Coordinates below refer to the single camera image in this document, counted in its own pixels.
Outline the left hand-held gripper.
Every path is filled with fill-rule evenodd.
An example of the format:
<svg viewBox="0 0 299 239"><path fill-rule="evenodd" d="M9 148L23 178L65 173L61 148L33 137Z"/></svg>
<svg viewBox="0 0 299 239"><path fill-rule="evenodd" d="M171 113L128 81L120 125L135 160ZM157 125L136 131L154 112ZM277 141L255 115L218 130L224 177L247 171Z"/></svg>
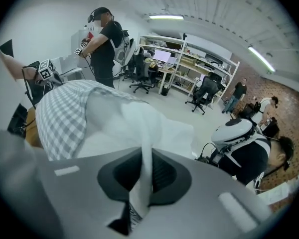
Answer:
<svg viewBox="0 0 299 239"><path fill-rule="evenodd" d="M47 83L53 83L56 86L62 86L63 81L57 71L55 71L55 66L50 59L46 59L40 62L37 69L37 76L35 83L37 85L45 85Z"/></svg>

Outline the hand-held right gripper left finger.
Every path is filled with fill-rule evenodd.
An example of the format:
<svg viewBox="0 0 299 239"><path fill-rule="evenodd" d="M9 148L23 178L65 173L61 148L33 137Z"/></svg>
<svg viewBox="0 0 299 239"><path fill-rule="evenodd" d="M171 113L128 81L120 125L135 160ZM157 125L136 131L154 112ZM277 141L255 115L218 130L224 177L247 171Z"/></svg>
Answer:
<svg viewBox="0 0 299 239"><path fill-rule="evenodd" d="M111 200L124 204L119 219L113 220L108 227L127 236L132 231L130 218L130 191L140 178L142 167L142 150L127 149L127 154L103 165L97 180Z"/></svg>

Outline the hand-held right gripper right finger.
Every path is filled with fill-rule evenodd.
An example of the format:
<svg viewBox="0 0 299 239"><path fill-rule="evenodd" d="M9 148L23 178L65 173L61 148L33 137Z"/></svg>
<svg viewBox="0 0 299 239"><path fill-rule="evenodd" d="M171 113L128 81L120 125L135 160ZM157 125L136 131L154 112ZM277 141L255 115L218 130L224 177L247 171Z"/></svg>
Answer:
<svg viewBox="0 0 299 239"><path fill-rule="evenodd" d="M189 190L192 177L189 170L161 151L152 151L152 193L149 206L171 205Z"/></svg>

